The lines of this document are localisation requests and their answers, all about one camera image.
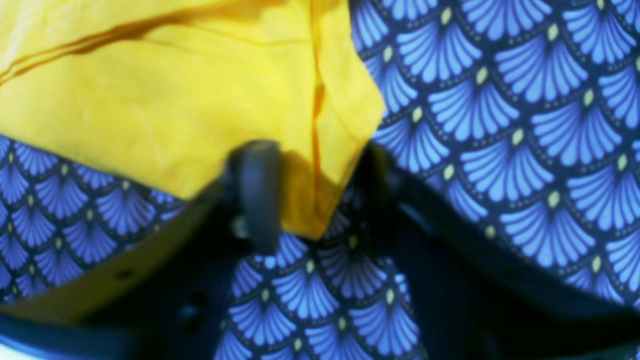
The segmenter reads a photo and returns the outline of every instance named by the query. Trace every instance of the yellow cloth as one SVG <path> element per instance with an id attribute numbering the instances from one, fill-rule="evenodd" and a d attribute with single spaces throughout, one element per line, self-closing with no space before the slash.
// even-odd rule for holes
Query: yellow cloth
<path id="1" fill-rule="evenodd" d="M 0 133 L 190 199 L 255 139 L 285 230 L 326 229 L 383 101 L 346 0 L 0 3 Z"/>

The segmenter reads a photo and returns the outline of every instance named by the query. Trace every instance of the yellow dot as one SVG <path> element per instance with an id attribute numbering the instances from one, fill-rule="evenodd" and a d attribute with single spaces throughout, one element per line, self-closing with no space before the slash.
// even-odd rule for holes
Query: yellow dot
<path id="1" fill-rule="evenodd" d="M 622 154 L 618 158 L 618 170 L 622 171 L 625 169 L 626 166 L 627 166 L 627 155 Z"/>
<path id="2" fill-rule="evenodd" d="M 449 166 L 444 169 L 444 179 L 448 181 L 450 178 L 453 177 L 453 174 L 455 173 L 456 173 L 456 169 L 453 167 L 453 165 L 449 164 Z"/>
<path id="3" fill-rule="evenodd" d="M 589 106 L 593 102 L 593 90 L 589 89 L 589 91 L 584 94 L 584 105 Z"/>
<path id="4" fill-rule="evenodd" d="M 495 237 L 495 228 L 492 225 L 489 225 L 484 229 L 484 235 L 488 239 L 493 239 Z"/>
<path id="5" fill-rule="evenodd" d="M 549 198 L 547 198 L 547 203 L 550 208 L 555 209 L 558 203 L 560 203 L 560 193 L 552 192 L 551 195 L 549 195 Z"/>
<path id="6" fill-rule="evenodd" d="M 524 131 L 522 131 L 522 129 L 517 129 L 511 137 L 511 142 L 516 146 L 522 141 L 522 139 L 524 139 Z"/>
<path id="7" fill-rule="evenodd" d="M 600 270 L 601 266 L 602 260 L 600 259 L 600 256 L 596 256 L 596 258 L 591 262 L 591 269 L 594 273 L 597 273 Z"/>
<path id="8" fill-rule="evenodd" d="M 418 106 L 412 114 L 413 122 L 418 122 L 422 118 L 422 108 Z"/>
<path id="9" fill-rule="evenodd" d="M 393 56 L 393 54 L 394 54 L 393 48 L 391 48 L 390 46 L 387 46 L 387 48 L 385 49 L 385 52 L 383 53 L 385 63 L 388 63 L 389 60 L 391 60 L 391 56 Z"/>
<path id="10" fill-rule="evenodd" d="M 387 304 L 393 304 L 395 297 L 396 296 L 394 295 L 394 291 L 389 289 L 389 291 L 387 291 Z"/>
<path id="11" fill-rule="evenodd" d="M 341 331 L 347 328 L 347 320 L 343 317 L 338 319 L 338 328 L 340 328 Z"/>
<path id="12" fill-rule="evenodd" d="M 557 38 L 559 32 L 560 31 L 558 30 L 558 25 L 551 25 L 549 27 L 549 30 L 547 30 L 547 38 L 549 39 L 549 41 L 554 41 Z"/>
<path id="13" fill-rule="evenodd" d="M 489 72 L 487 71 L 486 67 L 481 68 L 480 71 L 478 71 L 478 73 L 476 74 L 476 83 L 478 85 L 480 85 L 481 83 L 484 83 L 488 75 L 489 75 Z"/>
<path id="14" fill-rule="evenodd" d="M 440 17 L 440 20 L 442 21 L 443 25 L 446 25 L 449 23 L 449 21 L 451 20 L 451 8 L 446 8 L 443 12 L 442 12 L 442 16 Z"/>
<path id="15" fill-rule="evenodd" d="M 355 235 L 351 235 L 349 238 L 349 247 L 353 250 L 356 246 L 358 246 L 358 238 Z"/>

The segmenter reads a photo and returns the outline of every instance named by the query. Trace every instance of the fan pattern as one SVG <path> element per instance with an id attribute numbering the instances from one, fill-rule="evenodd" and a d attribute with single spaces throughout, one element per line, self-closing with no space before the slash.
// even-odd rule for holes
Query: fan pattern
<path id="1" fill-rule="evenodd" d="M 640 1 L 354 0 L 385 98 L 374 141 L 539 266 L 640 307 Z M 215 360 L 424 359 L 402 274 L 362 252 L 351 193 L 325 238 L 238 264 Z M 156 231 L 171 196 L 0 137 L 4 301 Z"/>

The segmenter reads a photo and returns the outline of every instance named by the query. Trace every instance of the yellow fabric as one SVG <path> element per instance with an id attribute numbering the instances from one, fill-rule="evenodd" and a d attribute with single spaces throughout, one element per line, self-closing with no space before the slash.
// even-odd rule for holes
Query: yellow fabric
<path id="1" fill-rule="evenodd" d="M 0 3 L 0 133 L 190 199 L 255 139 L 283 226 L 322 235 L 383 101 L 346 0 Z"/>

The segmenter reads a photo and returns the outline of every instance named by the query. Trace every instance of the blue patterned fabric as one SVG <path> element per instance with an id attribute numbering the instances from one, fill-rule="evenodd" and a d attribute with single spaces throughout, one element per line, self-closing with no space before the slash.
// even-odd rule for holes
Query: blue patterned fabric
<path id="1" fill-rule="evenodd" d="M 488 238 L 640 308 L 640 1 L 353 1 L 387 105 L 374 141 Z M 0 137 L 0 288 L 30 297 L 183 203 Z M 231 285 L 215 360 L 424 359 L 404 276 L 362 252 L 350 192 L 319 243 L 283 234 Z"/>

